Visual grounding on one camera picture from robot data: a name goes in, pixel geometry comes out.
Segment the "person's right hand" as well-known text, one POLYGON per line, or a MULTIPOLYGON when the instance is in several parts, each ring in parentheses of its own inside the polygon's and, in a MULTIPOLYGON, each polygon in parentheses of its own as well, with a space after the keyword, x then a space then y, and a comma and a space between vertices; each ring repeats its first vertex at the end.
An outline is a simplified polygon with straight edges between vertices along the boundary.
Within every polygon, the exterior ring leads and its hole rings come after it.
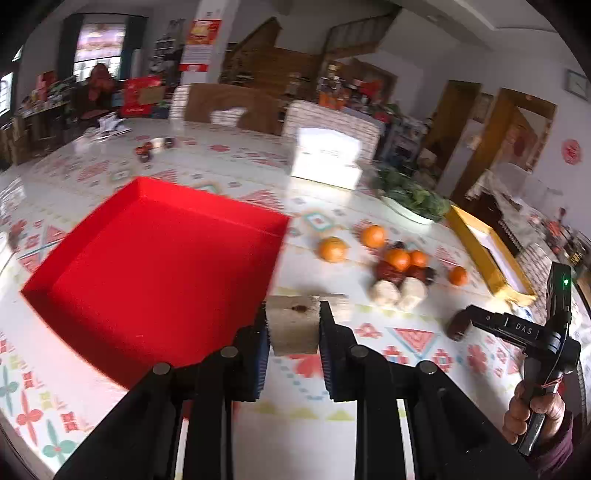
POLYGON ((504 438, 515 445, 526 433, 528 420, 532 414, 540 414, 545 417, 543 428, 539 435, 539 443, 550 441, 559 431, 565 416, 565 403, 558 393, 534 397, 530 403, 524 402, 526 384, 520 382, 513 398, 509 403, 502 426, 504 438))

